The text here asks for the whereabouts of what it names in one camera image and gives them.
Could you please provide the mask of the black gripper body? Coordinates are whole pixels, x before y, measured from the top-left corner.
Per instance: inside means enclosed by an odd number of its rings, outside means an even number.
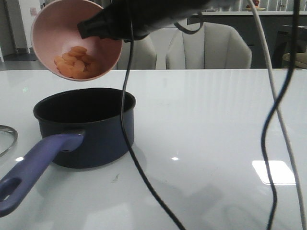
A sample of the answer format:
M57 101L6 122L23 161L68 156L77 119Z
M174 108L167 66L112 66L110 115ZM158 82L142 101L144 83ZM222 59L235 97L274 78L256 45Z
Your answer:
M151 32L209 7L228 8L233 0L114 0L77 24L81 38L141 40Z

